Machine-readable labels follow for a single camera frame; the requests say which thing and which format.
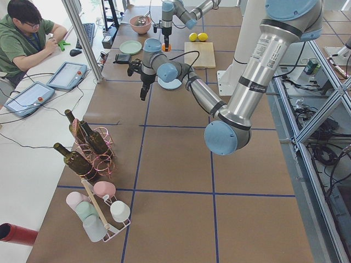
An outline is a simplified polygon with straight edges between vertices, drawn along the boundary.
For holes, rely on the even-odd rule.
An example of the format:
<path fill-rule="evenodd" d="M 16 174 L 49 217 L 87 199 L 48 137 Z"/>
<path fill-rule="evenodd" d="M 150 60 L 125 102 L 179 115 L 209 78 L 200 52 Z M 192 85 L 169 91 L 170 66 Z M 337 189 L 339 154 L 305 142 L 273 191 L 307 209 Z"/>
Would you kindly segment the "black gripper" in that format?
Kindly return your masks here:
<path fill-rule="evenodd" d="M 140 99 L 145 101 L 150 86 L 155 81 L 155 71 L 152 68 L 145 66 L 141 60 L 134 60 L 129 63 L 127 69 L 128 77 L 131 77 L 133 73 L 140 74 L 140 79 L 143 83 L 140 90 Z"/>
<path fill-rule="evenodd" d="M 156 33 L 158 29 L 161 29 L 161 33 L 165 39 L 164 50 L 169 51 L 169 37 L 172 34 L 173 21 L 160 20 L 153 24 L 154 32 Z"/>

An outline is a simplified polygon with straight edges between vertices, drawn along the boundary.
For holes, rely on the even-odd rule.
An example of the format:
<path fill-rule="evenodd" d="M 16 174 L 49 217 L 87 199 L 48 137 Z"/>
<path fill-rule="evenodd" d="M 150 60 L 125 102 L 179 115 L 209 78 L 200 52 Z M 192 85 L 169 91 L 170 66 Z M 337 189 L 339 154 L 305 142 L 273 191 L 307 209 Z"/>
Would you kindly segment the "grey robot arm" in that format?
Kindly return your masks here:
<path fill-rule="evenodd" d="M 154 32 L 161 30 L 164 39 L 163 50 L 168 52 L 171 50 L 169 37 L 172 34 L 173 17 L 176 16 L 188 29 L 193 29 L 206 13 L 212 9 L 217 9 L 221 0 L 207 0 L 200 5 L 188 11 L 184 7 L 183 1 L 164 1 L 162 3 L 161 20 L 153 24 Z"/>
<path fill-rule="evenodd" d="M 251 138 L 251 116 L 293 43 L 318 38 L 322 31 L 323 1 L 248 1 L 237 48 L 244 63 L 234 61 L 221 72 L 219 83 L 231 91 L 224 102 L 194 72 L 192 66 L 169 59 L 161 42 L 144 42 L 143 58 L 129 63 L 127 73 L 139 73 L 145 99 L 156 79 L 181 81 L 197 103 L 213 117 L 204 132 L 207 147 L 217 155 L 230 155 Z"/>

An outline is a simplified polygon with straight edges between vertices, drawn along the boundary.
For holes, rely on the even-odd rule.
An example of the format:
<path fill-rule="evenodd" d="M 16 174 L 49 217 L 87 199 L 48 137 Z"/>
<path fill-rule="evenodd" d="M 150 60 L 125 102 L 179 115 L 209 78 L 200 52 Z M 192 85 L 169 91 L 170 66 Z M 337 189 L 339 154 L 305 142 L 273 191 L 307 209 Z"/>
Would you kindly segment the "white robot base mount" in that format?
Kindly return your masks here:
<path fill-rule="evenodd" d="M 225 71 L 217 72 L 218 89 L 221 96 L 231 96 L 233 94 L 261 35 L 259 25 L 266 16 L 264 0 L 242 1 L 239 6 L 244 7 L 241 10 L 243 21 L 234 58 L 232 64 Z"/>

